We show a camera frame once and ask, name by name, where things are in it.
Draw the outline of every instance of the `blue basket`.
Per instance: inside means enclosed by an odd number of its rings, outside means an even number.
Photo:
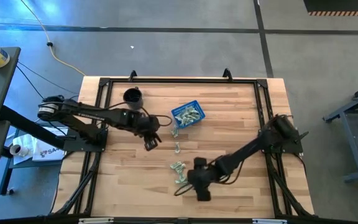
[[[179,125],[179,124],[180,124],[180,121],[176,119],[176,116],[178,116],[183,110],[185,110],[185,109],[186,109],[187,107],[189,107],[189,106],[193,106],[194,109],[196,109],[196,110],[200,113],[201,118],[198,119],[198,120],[196,120],[196,121],[193,121],[193,122],[190,123],[190,124],[186,124],[186,125],[184,125],[184,126],[180,126],[180,125]],[[197,102],[196,100],[194,100],[194,101],[192,101],[192,102],[190,102],[190,103],[187,103],[187,104],[185,104],[185,105],[183,105],[183,106],[179,106],[178,108],[175,108],[175,109],[171,110],[171,112],[172,112],[172,115],[173,115],[173,119],[175,119],[175,121],[177,122],[177,126],[178,126],[178,128],[180,128],[180,129],[183,129],[183,128],[185,128],[185,127],[189,127],[190,125],[195,124],[195,123],[197,123],[198,121],[201,121],[202,119],[205,118],[204,111],[203,111],[203,109],[201,109],[200,104],[198,104],[198,102]]]

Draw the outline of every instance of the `black cup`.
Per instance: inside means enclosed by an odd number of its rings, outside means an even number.
[[[124,101],[132,110],[139,110],[143,106],[142,92],[138,87],[130,88],[124,93]]]

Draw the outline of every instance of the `paper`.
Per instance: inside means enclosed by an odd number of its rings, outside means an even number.
[[[62,136],[63,133],[56,128],[46,128],[46,130],[56,134],[57,136]],[[67,134],[68,128],[59,128],[65,134]],[[51,146],[41,140],[36,139],[34,151],[33,151],[33,161],[56,161],[62,160],[64,157],[64,152],[54,146]]]
[[[20,145],[22,147],[26,147],[29,149],[29,153],[24,156],[24,157],[21,157],[21,156],[14,156],[13,157],[13,164],[16,165],[18,163],[21,163],[21,162],[24,162],[28,159],[30,159],[33,155],[33,150],[35,148],[35,143],[36,141],[34,141],[34,137],[32,137],[30,134],[25,134],[25,135],[22,135],[22,136],[19,136],[17,138],[14,138],[13,139],[13,145]]]

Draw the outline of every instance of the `black metal frame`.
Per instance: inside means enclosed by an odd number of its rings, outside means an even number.
[[[228,83],[228,84],[250,84],[253,85],[254,91],[255,91],[255,100],[257,105],[257,111],[258,111],[258,117],[259,117],[259,123],[260,127],[262,127],[265,124],[264,119],[264,111],[262,107],[262,101],[260,97],[260,89],[262,88],[262,91],[264,93],[265,101],[266,101],[266,107],[267,107],[267,114],[268,118],[273,118],[273,109],[272,104],[270,101],[270,95],[269,95],[269,87],[267,85],[267,79],[233,79],[231,77],[231,74],[225,70],[223,77],[226,77],[227,79],[220,78],[134,78],[134,75],[131,75],[131,78],[101,78],[99,81],[99,87],[98,87],[98,93],[96,96],[96,106],[100,106],[102,92],[105,86],[108,87],[107,89],[107,95],[104,107],[109,106],[111,94],[112,94],[112,86],[113,83],[127,83],[127,82],[133,82],[133,83]],[[81,180],[83,180],[86,176],[86,173],[88,171],[89,166],[89,159],[90,159],[91,152],[86,152],[83,167],[81,171]],[[290,200],[292,200],[292,203],[294,201],[294,196],[287,188],[287,184],[285,183],[285,175],[283,170],[283,162],[281,154],[276,153],[276,161],[277,161],[277,172],[272,166],[269,166],[269,164],[272,164],[272,153],[266,152],[265,158],[266,158],[266,164],[267,164],[267,172],[268,172],[268,179],[269,179],[269,185],[270,185],[270,191],[272,195],[272,204],[273,204],[273,212],[274,212],[274,218],[269,218],[267,222],[264,222],[264,219],[261,218],[161,218],[161,217],[110,217],[106,219],[110,219],[110,221],[114,221],[114,223],[144,223],[144,222],[174,222],[176,224],[188,224],[188,223],[297,223],[297,224],[312,224],[312,223],[347,223],[347,224],[356,224],[358,222],[351,222],[351,221],[345,221],[345,220],[331,220],[326,218],[318,218],[317,216],[312,215],[305,215],[301,214],[300,216],[294,216],[291,214],[291,203]],[[80,213],[80,207],[81,207],[81,201],[82,201],[82,191],[80,191],[80,196],[78,197],[76,203],[75,203],[75,209],[74,214],[51,214],[45,217],[32,217],[32,218],[16,218],[11,220],[0,220],[0,223],[46,223],[46,222],[54,222],[54,223],[78,223],[79,218],[91,218],[91,210],[93,206],[93,199],[94,199],[94,192],[96,189],[96,179],[98,177],[98,166],[99,161],[101,158],[101,152],[96,152],[95,155],[95,161],[97,162],[96,166],[96,172],[92,176],[91,184],[88,192],[88,199],[86,203],[86,208],[83,213]],[[276,189],[276,181],[273,178],[273,175],[279,176],[278,184],[281,185],[281,189],[286,192],[284,194],[284,202],[285,202],[285,214],[281,212],[281,209],[278,204],[278,196],[277,196],[277,189]]]

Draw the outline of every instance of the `butcher block tabletop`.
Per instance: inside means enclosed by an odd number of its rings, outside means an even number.
[[[80,102],[95,104],[99,79],[84,77]],[[283,79],[268,78],[267,83],[273,113],[291,115]],[[170,164],[184,162],[187,173],[188,169],[192,169],[195,157],[205,157],[210,161],[238,150],[257,137],[260,125],[253,85],[114,83],[110,105],[122,102],[124,92],[135,86],[143,93],[144,108],[150,114],[172,116],[172,109],[197,100],[206,117],[199,123],[180,129],[177,138],[173,138],[170,132],[173,124],[161,127],[157,133],[162,143],[149,152],[144,149],[143,139],[109,128],[106,150],[99,165],[92,217],[274,217],[266,161],[261,152],[246,159],[234,184],[211,184],[212,200],[209,202],[198,202],[194,190],[178,197],[173,195],[179,188],[175,184],[178,174],[170,168]],[[101,102],[104,102],[106,92],[103,92]],[[262,90],[260,94],[265,108]],[[167,118],[159,119],[161,124],[169,122]],[[175,142],[180,143],[179,154],[174,153]],[[84,155],[84,152],[74,152],[63,161],[53,211],[61,208],[78,186]],[[284,154],[283,164],[288,188],[305,210],[313,213],[301,161],[292,154]],[[88,188],[89,184],[85,188],[81,211],[86,205]],[[284,211],[282,193],[280,190],[277,192]]]

